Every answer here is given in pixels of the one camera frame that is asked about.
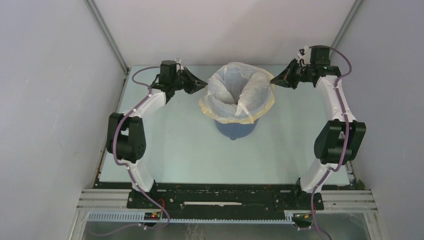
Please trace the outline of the translucent cream plastic trash bag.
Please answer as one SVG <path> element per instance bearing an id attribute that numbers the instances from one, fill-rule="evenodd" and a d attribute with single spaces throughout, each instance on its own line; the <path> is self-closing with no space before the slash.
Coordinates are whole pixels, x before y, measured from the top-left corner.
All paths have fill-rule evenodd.
<path id="1" fill-rule="evenodd" d="M 208 80 L 200 110 L 222 124 L 253 124 L 275 103 L 274 75 L 242 62 L 230 62 Z"/>

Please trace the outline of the left aluminium frame post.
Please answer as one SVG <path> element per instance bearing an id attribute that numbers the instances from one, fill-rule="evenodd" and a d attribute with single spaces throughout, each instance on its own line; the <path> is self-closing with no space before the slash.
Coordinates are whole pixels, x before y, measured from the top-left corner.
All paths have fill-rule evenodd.
<path id="1" fill-rule="evenodd" d="M 112 51 L 115 59 L 118 61 L 122 71 L 124 73 L 127 73 L 129 71 L 129 67 L 126 63 L 126 61 L 124 60 L 124 57 L 121 53 L 121 51 L 119 50 L 119 47 L 114 39 L 114 37 L 112 36 L 112 33 L 104 19 L 104 17 L 102 16 L 102 13 L 98 7 L 98 5 L 96 4 L 96 2 L 94 0 L 84 0 L 84 3 L 86 4 L 88 10 L 90 11 L 94 22 L 97 24 L 101 34 L 103 35 L 106 43 L 108 44 L 110 50 Z"/>

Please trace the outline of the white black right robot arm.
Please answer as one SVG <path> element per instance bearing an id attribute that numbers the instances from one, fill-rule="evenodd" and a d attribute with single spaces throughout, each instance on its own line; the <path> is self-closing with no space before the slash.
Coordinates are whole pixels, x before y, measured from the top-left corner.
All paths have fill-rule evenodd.
<path id="1" fill-rule="evenodd" d="M 314 142 L 315 160 L 300 177 L 300 190 L 291 194 L 291 204 L 304 209 L 310 194 L 318 193 L 332 173 L 355 159 L 367 127 L 356 119 L 345 97 L 342 80 L 352 72 L 352 64 L 340 51 L 327 45 L 305 46 L 297 58 L 270 82 L 295 90 L 311 83 L 321 96 L 327 122 Z"/>

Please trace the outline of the blue plastic trash bin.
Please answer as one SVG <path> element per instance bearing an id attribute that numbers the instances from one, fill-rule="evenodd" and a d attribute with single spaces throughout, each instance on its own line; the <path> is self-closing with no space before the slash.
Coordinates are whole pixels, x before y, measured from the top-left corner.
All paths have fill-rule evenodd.
<path id="1" fill-rule="evenodd" d="M 235 141 L 240 138 L 244 138 L 251 134 L 257 126 L 259 119 L 253 123 L 241 124 L 241 123 L 221 123 L 217 120 L 214 121 L 217 130 L 230 140 Z"/>

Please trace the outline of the aluminium frame post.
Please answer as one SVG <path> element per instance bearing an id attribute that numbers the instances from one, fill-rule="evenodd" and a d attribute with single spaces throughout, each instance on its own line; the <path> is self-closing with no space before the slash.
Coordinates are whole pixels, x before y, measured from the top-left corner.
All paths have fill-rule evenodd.
<path id="1" fill-rule="evenodd" d="M 124 60 L 124 57 L 121 53 L 121 51 L 119 50 L 119 47 L 114 39 L 114 37 L 112 36 L 112 33 L 104 19 L 104 17 L 102 16 L 102 13 L 98 7 L 98 5 L 96 4 L 96 2 L 94 0 L 84 0 L 84 3 L 86 4 L 88 10 L 90 11 L 94 22 L 97 24 L 101 34 L 103 35 L 106 43 L 108 44 L 110 50 L 112 51 L 115 59 L 118 61 L 122 71 L 124 73 L 127 73 L 129 71 L 129 67 L 126 63 L 126 61 Z"/>
<path id="2" fill-rule="evenodd" d="M 353 24 L 356 16 L 360 12 L 362 6 L 364 5 L 365 0 L 355 0 L 347 13 L 344 21 L 341 24 L 341 27 L 339 28 L 334 40 L 331 43 L 331 47 L 337 49 L 341 42 L 343 41 L 343 38 L 347 34 L 348 30 L 350 29 L 351 25 Z"/>

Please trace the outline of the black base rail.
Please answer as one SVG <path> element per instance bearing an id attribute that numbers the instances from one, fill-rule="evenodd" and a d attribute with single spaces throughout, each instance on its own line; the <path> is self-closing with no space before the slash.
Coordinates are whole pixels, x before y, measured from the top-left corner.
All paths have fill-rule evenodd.
<path id="1" fill-rule="evenodd" d="M 132 189 L 128 209 L 164 208 L 171 217 L 284 217 L 288 211 L 309 214 L 321 204 L 320 193 L 301 191 L 300 184 L 155 183 L 143 195 Z"/>

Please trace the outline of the aluminium base extrusion rail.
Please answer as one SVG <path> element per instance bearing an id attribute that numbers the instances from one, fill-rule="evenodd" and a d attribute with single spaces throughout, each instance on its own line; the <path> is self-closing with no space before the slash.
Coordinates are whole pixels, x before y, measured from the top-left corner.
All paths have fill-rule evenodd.
<path id="1" fill-rule="evenodd" d="M 129 189 L 84 189 L 77 203 L 78 210 L 128 211 Z M 316 203 L 317 213 L 377 213 L 370 190 L 322 190 L 323 207 Z"/>

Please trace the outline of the right aluminium frame post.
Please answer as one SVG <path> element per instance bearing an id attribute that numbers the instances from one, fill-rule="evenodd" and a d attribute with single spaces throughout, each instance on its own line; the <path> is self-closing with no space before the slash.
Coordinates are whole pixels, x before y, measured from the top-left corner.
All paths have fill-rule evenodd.
<path id="1" fill-rule="evenodd" d="M 364 5 L 365 0 L 355 0 L 347 13 L 344 21 L 341 24 L 341 27 L 339 28 L 334 40 L 331 43 L 331 47 L 337 49 L 341 42 L 343 41 L 343 38 L 347 34 L 348 30 L 350 29 L 351 25 L 353 24 L 356 16 L 360 12 L 362 6 Z"/>

